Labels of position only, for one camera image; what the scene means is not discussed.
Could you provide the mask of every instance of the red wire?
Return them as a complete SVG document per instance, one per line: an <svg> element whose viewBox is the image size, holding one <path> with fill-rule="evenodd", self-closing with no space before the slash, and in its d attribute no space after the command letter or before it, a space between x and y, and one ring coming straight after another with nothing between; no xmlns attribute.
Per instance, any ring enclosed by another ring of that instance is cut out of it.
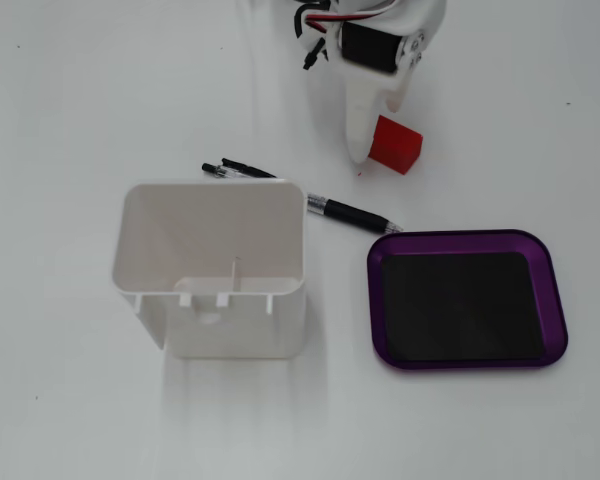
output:
<svg viewBox="0 0 600 480"><path fill-rule="evenodd" d="M318 30L320 33L327 33L327 29L324 28L322 25L320 25L318 22L312 22L312 21L307 20L306 24L308 26L310 26L311 28Z"/></svg>
<svg viewBox="0 0 600 480"><path fill-rule="evenodd" d="M376 15L379 14L374 14L374 15L366 15L366 14L360 14L360 15L319 15L319 14L312 14L312 15L307 15L307 21L309 20L316 20L318 22L346 22L347 20L363 20L365 18L371 18L371 17L375 17Z"/></svg>

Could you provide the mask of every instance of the black wire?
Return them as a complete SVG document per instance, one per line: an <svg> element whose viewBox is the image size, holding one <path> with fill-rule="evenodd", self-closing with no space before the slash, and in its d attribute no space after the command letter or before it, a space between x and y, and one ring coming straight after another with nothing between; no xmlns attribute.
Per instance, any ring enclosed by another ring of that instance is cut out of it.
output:
<svg viewBox="0 0 600 480"><path fill-rule="evenodd" d="M324 2L318 2L318 3L306 2L304 0L297 0L297 1L300 1L301 3L304 4L300 8L298 8L298 10L296 10L296 14L293 17L293 26L295 27L295 30L296 30L296 37L300 38L300 35L302 35L302 14L306 10L329 11L329 9L331 8L331 0L325 0Z"/></svg>
<svg viewBox="0 0 600 480"><path fill-rule="evenodd" d="M304 59L304 69L305 70L309 70L311 67L313 67L315 65L316 61L318 60L318 55L320 55L320 52L324 48L324 44L325 44L325 40L324 40L324 37L322 37L320 40L318 40L318 43L316 43L316 46L313 47L313 50L311 50L309 52L309 54L306 56L306 58Z"/></svg>

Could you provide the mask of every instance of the white robotic arm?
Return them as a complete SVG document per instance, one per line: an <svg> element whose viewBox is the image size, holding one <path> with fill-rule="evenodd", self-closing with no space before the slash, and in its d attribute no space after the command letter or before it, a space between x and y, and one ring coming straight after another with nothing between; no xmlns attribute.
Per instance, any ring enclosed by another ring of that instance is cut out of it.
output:
<svg viewBox="0 0 600 480"><path fill-rule="evenodd" d="M300 40L312 50L307 64L326 51L345 83L347 146L356 163L369 155L382 102L393 112L400 109L446 9L446 0L378 1L322 2L320 10L305 5L301 14L307 28Z"/></svg>

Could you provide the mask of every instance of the black pen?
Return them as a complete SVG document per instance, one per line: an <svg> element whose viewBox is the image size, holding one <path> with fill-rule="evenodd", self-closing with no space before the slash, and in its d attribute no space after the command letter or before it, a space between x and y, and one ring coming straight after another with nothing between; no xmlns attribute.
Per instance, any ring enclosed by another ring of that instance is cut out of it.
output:
<svg viewBox="0 0 600 480"><path fill-rule="evenodd" d="M202 165L202 170L218 178L276 178L270 173L243 163L223 159L222 164L222 166L215 166L205 163ZM308 193L307 198L308 210L318 215L324 215L383 235L403 231L398 225L379 215L313 193Z"/></svg>

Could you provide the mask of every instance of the white tabletop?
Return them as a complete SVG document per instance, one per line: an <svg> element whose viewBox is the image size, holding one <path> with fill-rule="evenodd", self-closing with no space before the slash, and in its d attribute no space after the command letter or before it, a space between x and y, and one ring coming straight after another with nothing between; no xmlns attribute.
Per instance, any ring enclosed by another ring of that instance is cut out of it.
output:
<svg viewBox="0 0 600 480"><path fill-rule="evenodd" d="M290 0L0 0L0 479L600 479L600 0L465 0L358 167ZM311 217L290 362L165 358L109 283L126 188L252 163L407 229L549 247L570 345L539 371L400 374L375 237Z"/></svg>

